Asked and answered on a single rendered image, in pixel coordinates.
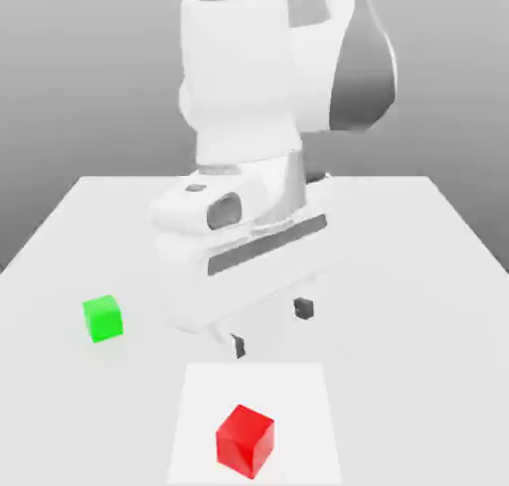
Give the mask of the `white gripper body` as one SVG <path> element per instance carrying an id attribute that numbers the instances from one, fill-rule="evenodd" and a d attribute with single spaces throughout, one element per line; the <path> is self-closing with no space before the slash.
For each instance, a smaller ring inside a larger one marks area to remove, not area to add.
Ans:
<path id="1" fill-rule="evenodd" d="M 155 250 L 165 316 L 178 328 L 199 332 L 334 263 L 337 232 L 336 220 L 323 213 L 222 252 L 194 238 L 163 234 Z"/>

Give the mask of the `small red cube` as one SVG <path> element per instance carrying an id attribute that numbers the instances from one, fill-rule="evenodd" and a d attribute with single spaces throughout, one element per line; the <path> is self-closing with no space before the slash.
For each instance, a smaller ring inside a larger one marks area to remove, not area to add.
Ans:
<path id="1" fill-rule="evenodd" d="M 217 462 L 255 479 L 274 449 L 275 421 L 237 405 L 216 431 Z"/>

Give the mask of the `small green cube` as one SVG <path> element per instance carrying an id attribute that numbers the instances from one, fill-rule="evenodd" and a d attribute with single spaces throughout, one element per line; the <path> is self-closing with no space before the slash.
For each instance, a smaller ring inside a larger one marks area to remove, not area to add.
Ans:
<path id="1" fill-rule="evenodd" d="M 120 308 L 111 295 L 83 303 L 85 325 L 91 340 L 98 343 L 123 334 Z"/>

